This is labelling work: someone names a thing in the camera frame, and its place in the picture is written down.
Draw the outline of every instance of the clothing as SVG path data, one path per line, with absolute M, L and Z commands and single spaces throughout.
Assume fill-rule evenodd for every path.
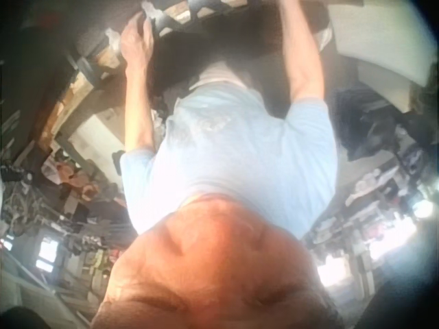
M 300 239 L 334 194 L 337 154 L 323 101 L 302 99 L 281 120 L 254 90 L 212 83 L 178 102 L 156 155 L 130 151 L 121 171 L 139 234 L 190 197 L 221 193 Z

